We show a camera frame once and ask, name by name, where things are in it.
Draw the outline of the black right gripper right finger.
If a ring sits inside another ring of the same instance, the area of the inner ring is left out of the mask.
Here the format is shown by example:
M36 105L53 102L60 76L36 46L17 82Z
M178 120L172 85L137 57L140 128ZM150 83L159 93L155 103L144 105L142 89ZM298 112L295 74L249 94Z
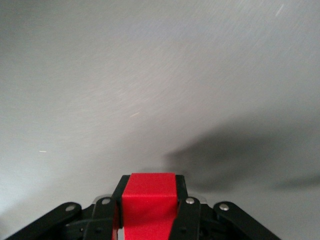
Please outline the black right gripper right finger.
M278 237L236 204L221 201L210 207L188 195L185 178L176 175L178 210L171 240L276 240Z

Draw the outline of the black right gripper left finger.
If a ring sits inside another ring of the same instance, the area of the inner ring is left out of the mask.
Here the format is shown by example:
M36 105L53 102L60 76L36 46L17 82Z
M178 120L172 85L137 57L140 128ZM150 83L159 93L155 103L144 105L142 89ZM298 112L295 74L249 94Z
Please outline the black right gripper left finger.
M111 195L101 195L83 209L76 202L65 202L27 226L8 240L116 240L123 226L121 197L129 181L123 175Z

